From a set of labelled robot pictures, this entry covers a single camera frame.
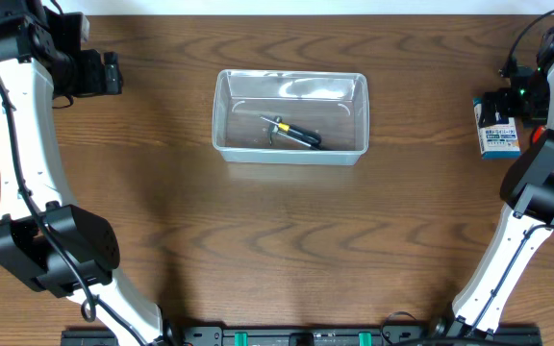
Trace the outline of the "blue white screwdriver box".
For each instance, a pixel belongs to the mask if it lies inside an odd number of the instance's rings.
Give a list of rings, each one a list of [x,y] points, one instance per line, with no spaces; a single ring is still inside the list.
[[[473,99],[478,142],[483,160],[516,159],[520,156],[516,122],[512,117],[500,120],[498,124],[481,127],[482,99]]]

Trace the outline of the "clear plastic container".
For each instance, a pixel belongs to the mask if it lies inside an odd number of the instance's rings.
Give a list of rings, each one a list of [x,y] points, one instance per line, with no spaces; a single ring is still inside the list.
[[[229,162],[349,166],[368,149],[369,110],[361,73],[225,69],[213,147]]]

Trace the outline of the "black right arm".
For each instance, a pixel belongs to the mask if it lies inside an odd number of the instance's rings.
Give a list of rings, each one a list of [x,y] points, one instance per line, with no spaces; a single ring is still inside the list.
[[[501,118],[520,118],[538,129],[504,177],[504,205],[491,244],[449,312],[424,336],[426,344],[524,340],[522,334],[500,331],[499,321],[530,259],[554,233],[554,27],[542,36],[536,63],[530,68],[508,56],[499,71],[508,86],[486,93],[477,106],[483,130]]]

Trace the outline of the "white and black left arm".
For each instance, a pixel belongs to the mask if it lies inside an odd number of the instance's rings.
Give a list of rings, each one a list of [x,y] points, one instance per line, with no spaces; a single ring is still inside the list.
[[[103,217],[81,209],[63,171],[57,98],[118,95],[118,56],[84,49],[87,18],[39,1],[0,0],[0,265],[35,292],[76,303],[119,345],[173,345],[158,305],[120,269]]]

